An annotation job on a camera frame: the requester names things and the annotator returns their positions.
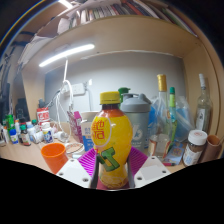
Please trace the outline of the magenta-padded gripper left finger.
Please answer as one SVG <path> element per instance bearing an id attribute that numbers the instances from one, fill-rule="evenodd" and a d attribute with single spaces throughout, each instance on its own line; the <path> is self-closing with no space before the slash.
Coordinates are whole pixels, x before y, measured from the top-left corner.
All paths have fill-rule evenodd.
<path id="1" fill-rule="evenodd" d="M 98 182 L 97 152 L 87 151 L 78 159 L 69 159 L 57 176 L 83 188 L 95 189 Z"/>

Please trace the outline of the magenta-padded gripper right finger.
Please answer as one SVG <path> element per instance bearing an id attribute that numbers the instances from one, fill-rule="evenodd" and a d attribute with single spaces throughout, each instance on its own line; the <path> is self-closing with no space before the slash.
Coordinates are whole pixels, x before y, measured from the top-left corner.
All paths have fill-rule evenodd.
<path id="1" fill-rule="evenodd" d="M 131 189 L 144 187 L 170 175 L 170 171 L 156 156 L 147 156 L 134 147 L 127 160 L 127 171 Z"/>

